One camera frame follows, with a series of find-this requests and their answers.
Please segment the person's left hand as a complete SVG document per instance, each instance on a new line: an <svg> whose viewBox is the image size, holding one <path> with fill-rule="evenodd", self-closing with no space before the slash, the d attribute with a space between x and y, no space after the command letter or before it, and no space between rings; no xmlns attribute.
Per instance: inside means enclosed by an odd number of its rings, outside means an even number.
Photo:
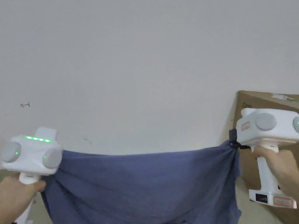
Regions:
<svg viewBox="0 0 299 224"><path fill-rule="evenodd" d="M33 184L23 184L19 181L19 173L6 176L0 183L0 223L11 224L28 207L38 192L46 187L44 180Z"/></svg>

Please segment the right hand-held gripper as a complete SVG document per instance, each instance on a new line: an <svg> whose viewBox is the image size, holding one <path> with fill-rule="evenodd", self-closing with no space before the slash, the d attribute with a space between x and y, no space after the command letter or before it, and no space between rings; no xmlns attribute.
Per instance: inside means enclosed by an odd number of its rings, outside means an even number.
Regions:
<svg viewBox="0 0 299 224"><path fill-rule="evenodd" d="M229 131L231 146L238 149L251 149L256 146L279 152L279 146L296 144L299 141L299 115L294 111L281 109L245 108L236 127ZM268 206L296 209L296 201L286 196L278 186L265 158L258 158L261 182L260 190L249 190L251 201Z"/></svg>

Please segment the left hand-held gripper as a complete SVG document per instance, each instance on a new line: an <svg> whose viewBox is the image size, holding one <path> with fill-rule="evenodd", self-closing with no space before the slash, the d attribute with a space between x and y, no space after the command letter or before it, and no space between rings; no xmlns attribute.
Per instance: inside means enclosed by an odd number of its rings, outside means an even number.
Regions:
<svg viewBox="0 0 299 224"><path fill-rule="evenodd" d="M41 180L42 176L55 174L63 153L63 147L57 141L57 136L57 130L39 127L32 136L12 137L1 150L1 168L14 174L19 173L19 181L26 185ZM28 216L35 197L12 224L33 223Z"/></svg>

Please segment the person's right hand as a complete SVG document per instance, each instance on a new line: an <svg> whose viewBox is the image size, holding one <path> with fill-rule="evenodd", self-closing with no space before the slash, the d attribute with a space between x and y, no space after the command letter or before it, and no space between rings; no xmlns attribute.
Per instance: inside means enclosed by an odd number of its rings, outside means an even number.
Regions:
<svg viewBox="0 0 299 224"><path fill-rule="evenodd" d="M299 200L299 170L296 160L289 150L273 150L257 146L253 155L256 158L265 158L267 165L276 177L280 190L295 201Z"/></svg>

